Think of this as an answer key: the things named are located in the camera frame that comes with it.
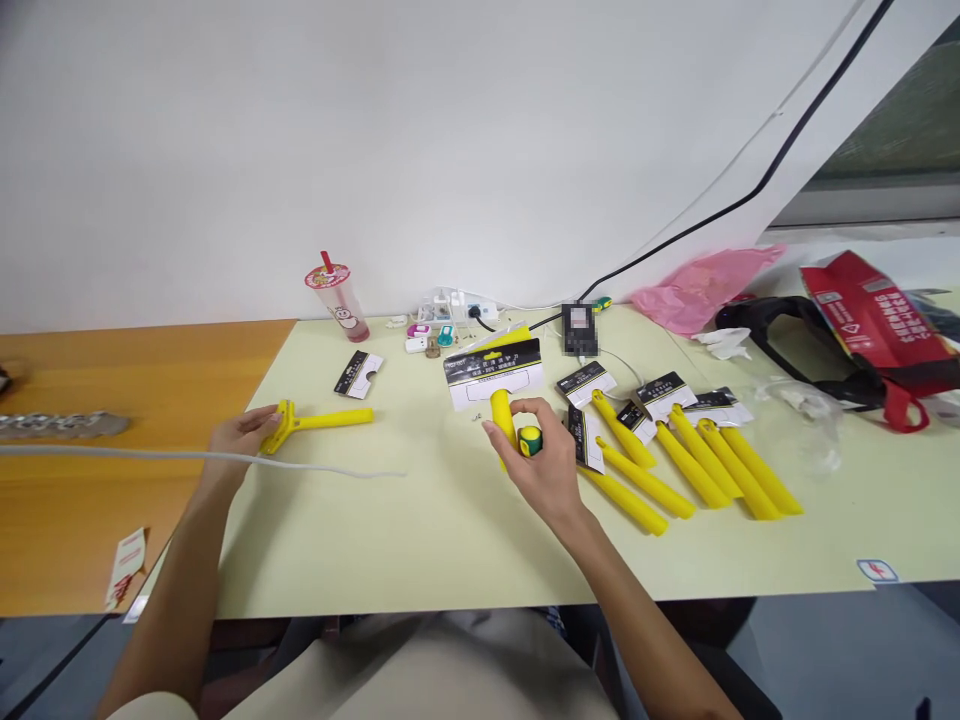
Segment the red bag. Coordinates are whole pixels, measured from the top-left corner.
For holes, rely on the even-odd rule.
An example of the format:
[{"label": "red bag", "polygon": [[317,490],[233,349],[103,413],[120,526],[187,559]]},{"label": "red bag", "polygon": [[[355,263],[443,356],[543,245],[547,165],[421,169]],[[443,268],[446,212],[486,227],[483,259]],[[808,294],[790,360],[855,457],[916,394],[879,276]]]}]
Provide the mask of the red bag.
[{"label": "red bag", "polygon": [[[898,432],[930,424],[917,398],[960,387],[957,354],[890,278],[849,250],[800,268],[807,293],[855,361],[876,368],[887,388],[884,419]],[[910,405],[920,412],[911,424]]]}]

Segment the orange wooden surface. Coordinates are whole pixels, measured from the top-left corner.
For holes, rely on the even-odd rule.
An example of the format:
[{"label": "orange wooden surface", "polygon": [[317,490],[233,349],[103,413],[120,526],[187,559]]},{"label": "orange wooden surface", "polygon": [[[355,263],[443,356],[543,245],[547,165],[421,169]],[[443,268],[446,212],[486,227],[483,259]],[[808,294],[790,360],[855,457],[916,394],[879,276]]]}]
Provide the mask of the orange wooden surface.
[{"label": "orange wooden surface", "polygon": [[[0,397],[0,414],[106,410],[132,419],[126,432],[47,442],[203,450],[215,424],[244,410],[293,325],[278,320],[0,336],[0,365],[19,381]],[[0,617],[102,613],[117,542],[147,528],[149,571],[200,466],[0,456]],[[145,577],[134,580],[122,610]]]}]

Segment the hand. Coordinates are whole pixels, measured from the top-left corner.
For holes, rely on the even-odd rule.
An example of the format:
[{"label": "hand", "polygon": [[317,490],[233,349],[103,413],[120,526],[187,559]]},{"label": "hand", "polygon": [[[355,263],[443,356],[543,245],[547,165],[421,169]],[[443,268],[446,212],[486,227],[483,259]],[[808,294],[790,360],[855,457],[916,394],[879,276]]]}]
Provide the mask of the hand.
[{"label": "hand", "polygon": [[[210,436],[210,452],[234,453],[254,456],[260,443],[280,425],[276,405],[250,410],[239,417],[231,418],[213,429]],[[239,481],[246,474],[248,463],[239,460],[207,460],[203,465],[202,482],[218,483],[229,478],[240,487]]]},{"label": "hand", "polygon": [[514,400],[510,412],[533,413],[540,422],[543,449],[532,458],[514,450],[496,424],[487,420],[483,429],[524,500],[556,532],[586,511],[577,483],[576,442],[543,398]]}]

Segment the yellow rod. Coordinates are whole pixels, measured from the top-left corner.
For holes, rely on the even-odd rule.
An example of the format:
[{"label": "yellow rod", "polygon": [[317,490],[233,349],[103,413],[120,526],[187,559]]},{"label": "yellow rod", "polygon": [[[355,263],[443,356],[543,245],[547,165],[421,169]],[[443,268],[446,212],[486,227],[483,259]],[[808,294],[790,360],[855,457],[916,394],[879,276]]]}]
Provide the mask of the yellow rod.
[{"label": "yellow rod", "polygon": [[590,478],[594,485],[600,488],[601,492],[627,515],[636,520],[647,532],[660,537],[667,531],[669,523],[663,516],[616,480],[585,467],[579,469],[580,472]]},{"label": "yellow rod", "polygon": [[343,427],[344,425],[362,425],[373,422],[373,409],[347,410],[342,413],[329,415],[314,415],[313,417],[295,418],[294,430],[316,430],[325,427]]},{"label": "yellow rod", "polygon": [[707,507],[716,510],[727,507],[733,502],[724,495],[723,490],[707,475],[707,471],[700,467],[700,463],[693,459],[693,455],[686,451],[662,420],[657,421],[657,439],[680,472],[693,485],[693,489],[703,498]]},{"label": "yellow rod", "polygon": [[777,506],[767,497],[767,494],[760,487],[757,479],[747,470],[747,466],[733,452],[727,441],[720,434],[720,428],[713,420],[704,418],[697,423],[697,429],[703,436],[703,439],[710,446],[710,449],[720,458],[720,462],[727,468],[734,482],[740,486],[743,491],[743,500],[750,508],[750,512],[757,520],[779,520],[783,514],[777,510]]},{"label": "yellow rod", "polygon": [[673,426],[677,429],[677,432],[680,433],[680,437],[683,438],[687,450],[700,463],[700,467],[707,471],[707,475],[713,478],[723,494],[729,498],[743,497],[743,491],[730,477],[730,473],[720,462],[720,458],[714,454],[703,438],[697,435],[697,431],[693,429],[693,425],[683,414],[683,408],[679,404],[673,406],[670,411],[670,419],[673,421]]},{"label": "yellow rod", "polygon": [[785,515],[803,515],[803,507],[797,502],[797,499],[784,487],[780,478],[773,473],[773,470],[763,461],[763,458],[750,447],[750,444],[737,428],[720,428],[720,435],[746,465],[747,470],[756,478],[757,483],[780,512]]},{"label": "yellow rod", "polygon": [[613,465],[668,511],[684,520],[689,519],[696,512],[696,505],[632,462],[630,458],[610,447],[603,438],[597,438],[597,445],[603,449],[603,459],[608,465]]},{"label": "yellow rod", "polygon": [[[494,424],[503,430],[503,434],[507,436],[507,440],[513,445],[513,449],[519,450],[517,431],[513,428],[513,413],[510,412],[510,393],[502,388],[496,390],[490,396],[490,409],[493,412]],[[507,466],[503,464],[503,460],[500,461],[500,468],[504,472],[507,471]]]},{"label": "yellow rod", "polygon": [[627,451],[627,455],[637,465],[650,469],[657,464],[657,459],[643,446],[640,438],[634,435],[630,428],[617,420],[617,411],[613,409],[600,390],[593,391],[593,404],[600,416],[606,421],[607,426],[613,431],[617,441]]}]

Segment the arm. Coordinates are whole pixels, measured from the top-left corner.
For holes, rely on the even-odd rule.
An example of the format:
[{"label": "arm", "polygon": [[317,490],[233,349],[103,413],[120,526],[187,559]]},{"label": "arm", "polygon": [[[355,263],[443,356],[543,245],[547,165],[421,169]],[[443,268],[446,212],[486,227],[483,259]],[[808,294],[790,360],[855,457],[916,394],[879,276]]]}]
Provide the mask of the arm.
[{"label": "arm", "polygon": [[491,422],[484,422],[484,430],[520,494],[557,536],[590,584],[650,717],[740,718],[583,504],[573,436],[553,409],[542,398],[515,400],[510,409],[514,414],[536,414],[543,432],[543,450],[537,455],[520,455]]},{"label": "arm", "polygon": [[[279,424],[276,405],[251,410],[214,430],[210,450],[256,455]],[[174,531],[157,584],[97,708],[104,720],[147,693],[200,702],[203,669],[217,609],[217,570],[227,514],[245,463],[208,460]]]}]

